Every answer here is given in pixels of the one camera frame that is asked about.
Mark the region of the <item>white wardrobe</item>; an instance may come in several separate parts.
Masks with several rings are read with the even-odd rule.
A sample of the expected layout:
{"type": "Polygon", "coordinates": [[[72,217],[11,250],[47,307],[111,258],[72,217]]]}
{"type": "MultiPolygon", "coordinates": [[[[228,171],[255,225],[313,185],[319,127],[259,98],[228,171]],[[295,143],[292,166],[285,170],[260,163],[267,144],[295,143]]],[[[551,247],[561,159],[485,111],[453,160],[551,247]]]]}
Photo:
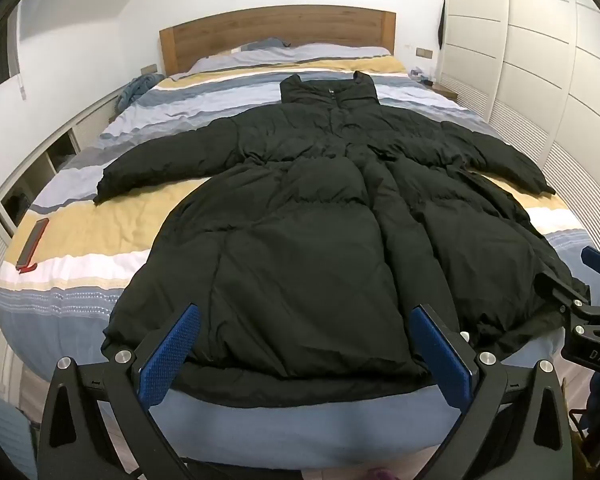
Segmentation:
{"type": "Polygon", "coordinates": [[[600,250],[600,9],[445,0],[439,76],[543,170],[600,250]]]}

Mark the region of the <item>striped duvet on bed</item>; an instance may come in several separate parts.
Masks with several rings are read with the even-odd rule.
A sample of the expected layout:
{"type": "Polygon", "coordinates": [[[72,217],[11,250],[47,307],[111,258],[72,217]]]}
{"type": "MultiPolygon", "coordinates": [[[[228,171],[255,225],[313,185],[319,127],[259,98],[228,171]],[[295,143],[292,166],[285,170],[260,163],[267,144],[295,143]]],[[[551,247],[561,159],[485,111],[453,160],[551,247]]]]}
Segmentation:
{"type": "MultiPolygon", "coordinates": [[[[79,363],[108,358],[102,344],[114,306],[146,263],[166,217],[199,186],[196,179],[173,181],[99,203],[98,184],[117,158],[147,141],[276,104],[282,98],[280,85],[290,76],[340,80],[357,73],[373,79],[381,104],[505,142],[477,114],[416,84],[391,54],[168,77],[73,157],[23,216],[0,270],[0,325],[16,355],[42,378],[52,376],[63,356],[79,363]],[[19,273],[17,259],[42,218],[50,223],[33,256],[36,268],[19,273]]],[[[551,187],[542,195],[512,184],[506,191],[571,274],[588,286],[584,296],[600,301],[600,277],[580,259],[590,236],[565,202],[551,187]]],[[[563,336],[559,326],[504,358],[531,365],[552,356],[563,336]]],[[[155,410],[170,443],[182,455],[232,465],[326,469],[381,462],[438,444],[456,419],[431,380],[393,396],[286,408],[207,402],[178,390],[175,382],[155,410]]]]}

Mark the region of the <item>wall socket plate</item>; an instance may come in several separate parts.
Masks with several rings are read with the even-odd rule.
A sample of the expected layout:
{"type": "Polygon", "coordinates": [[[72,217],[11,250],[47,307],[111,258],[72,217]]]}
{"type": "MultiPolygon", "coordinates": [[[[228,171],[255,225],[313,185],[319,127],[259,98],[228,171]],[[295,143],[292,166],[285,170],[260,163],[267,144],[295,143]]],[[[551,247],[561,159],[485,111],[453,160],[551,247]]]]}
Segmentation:
{"type": "Polygon", "coordinates": [[[416,55],[419,58],[432,58],[434,56],[434,52],[432,52],[429,49],[417,48],[416,49],[416,55]]]}

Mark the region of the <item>blue clothes pile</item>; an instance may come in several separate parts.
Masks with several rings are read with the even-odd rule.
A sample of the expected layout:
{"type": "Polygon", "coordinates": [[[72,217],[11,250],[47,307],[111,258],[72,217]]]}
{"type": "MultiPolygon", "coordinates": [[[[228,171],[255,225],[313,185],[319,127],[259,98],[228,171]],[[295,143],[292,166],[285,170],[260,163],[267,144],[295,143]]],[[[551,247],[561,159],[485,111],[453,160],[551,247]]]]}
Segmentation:
{"type": "Polygon", "coordinates": [[[143,74],[130,81],[120,92],[114,109],[117,114],[124,112],[131,104],[141,96],[154,88],[156,84],[166,78],[160,73],[143,74]]]}

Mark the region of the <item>black puffer coat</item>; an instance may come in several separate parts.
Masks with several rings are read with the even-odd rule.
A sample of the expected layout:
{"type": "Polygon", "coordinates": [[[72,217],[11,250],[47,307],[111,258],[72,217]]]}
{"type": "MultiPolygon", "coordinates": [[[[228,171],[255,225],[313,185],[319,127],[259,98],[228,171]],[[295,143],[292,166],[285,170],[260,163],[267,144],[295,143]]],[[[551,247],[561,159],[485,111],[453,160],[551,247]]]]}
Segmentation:
{"type": "Polygon", "coordinates": [[[105,356],[196,306],[178,390],[234,408],[375,399],[430,381],[408,328],[419,304],[504,358],[562,322],[538,274],[588,294],[506,191],[550,192],[525,154],[381,104],[362,73],[290,76],[280,94],[105,169],[99,203],[199,181],[114,306],[105,356]]]}

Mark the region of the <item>smartphone in red case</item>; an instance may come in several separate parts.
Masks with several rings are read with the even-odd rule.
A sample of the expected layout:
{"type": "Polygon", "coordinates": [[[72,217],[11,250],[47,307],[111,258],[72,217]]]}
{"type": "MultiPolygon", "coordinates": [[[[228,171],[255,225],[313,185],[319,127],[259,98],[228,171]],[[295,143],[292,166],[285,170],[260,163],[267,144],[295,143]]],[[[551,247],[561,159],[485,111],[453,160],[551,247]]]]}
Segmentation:
{"type": "Polygon", "coordinates": [[[42,218],[35,222],[16,262],[16,270],[19,273],[27,273],[36,268],[33,256],[49,223],[49,218],[42,218]]]}

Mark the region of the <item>white low shelf unit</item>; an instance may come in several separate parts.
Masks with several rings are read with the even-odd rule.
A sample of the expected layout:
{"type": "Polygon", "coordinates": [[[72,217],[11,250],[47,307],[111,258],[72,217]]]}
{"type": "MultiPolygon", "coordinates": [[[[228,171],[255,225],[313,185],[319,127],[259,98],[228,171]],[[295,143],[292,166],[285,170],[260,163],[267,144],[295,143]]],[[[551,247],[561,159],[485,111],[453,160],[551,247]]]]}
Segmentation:
{"type": "MultiPolygon", "coordinates": [[[[6,250],[17,231],[17,225],[8,214],[4,203],[15,188],[33,200],[62,166],[59,159],[67,160],[94,142],[114,120],[114,100],[120,87],[81,110],[68,122],[51,133],[0,186],[0,267],[6,250]]],[[[10,348],[0,327],[0,399],[12,405],[19,404],[23,362],[10,348]]]]}

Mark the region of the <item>grey blue pillow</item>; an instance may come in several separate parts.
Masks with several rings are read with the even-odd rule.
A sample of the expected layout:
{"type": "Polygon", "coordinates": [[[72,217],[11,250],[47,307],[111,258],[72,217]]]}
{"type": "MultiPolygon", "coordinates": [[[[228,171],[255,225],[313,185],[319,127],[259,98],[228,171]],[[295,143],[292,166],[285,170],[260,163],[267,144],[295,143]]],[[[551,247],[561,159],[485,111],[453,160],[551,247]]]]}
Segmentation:
{"type": "Polygon", "coordinates": [[[193,64],[186,75],[218,72],[232,68],[260,67],[269,65],[296,64],[321,61],[328,58],[350,60],[351,58],[378,58],[388,56],[390,51],[383,47],[348,47],[341,44],[302,44],[285,47],[276,38],[246,44],[245,46],[201,58],[193,64]]]}

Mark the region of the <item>wooden headboard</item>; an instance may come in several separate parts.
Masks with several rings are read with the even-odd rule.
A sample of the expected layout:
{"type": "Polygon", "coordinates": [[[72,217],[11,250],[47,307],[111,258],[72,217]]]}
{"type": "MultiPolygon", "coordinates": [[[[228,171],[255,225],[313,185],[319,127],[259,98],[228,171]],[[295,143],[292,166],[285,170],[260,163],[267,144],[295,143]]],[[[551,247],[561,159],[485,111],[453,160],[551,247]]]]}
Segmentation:
{"type": "Polygon", "coordinates": [[[396,14],[354,6],[262,6],[198,18],[160,30],[164,72],[184,73],[209,55],[270,37],[293,47],[341,44],[394,51],[396,14]]]}

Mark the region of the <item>wooden nightstand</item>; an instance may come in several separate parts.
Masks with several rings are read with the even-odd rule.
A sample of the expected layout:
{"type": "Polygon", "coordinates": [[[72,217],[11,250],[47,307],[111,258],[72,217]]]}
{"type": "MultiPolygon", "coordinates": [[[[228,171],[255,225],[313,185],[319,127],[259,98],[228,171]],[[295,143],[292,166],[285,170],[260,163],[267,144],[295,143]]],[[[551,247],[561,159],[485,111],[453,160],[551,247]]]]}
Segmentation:
{"type": "Polygon", "coordinates": [[[448,99],[450,101],[456,102],[458,99],[458,94],[455,91],[446,88],[445,86],[442,86],[442,84],[438,84],[437,82],[435,82],[431,86],[431,90],[433,92],[436,92],[439,96],[444,96],[445,99],[448,99]]]}

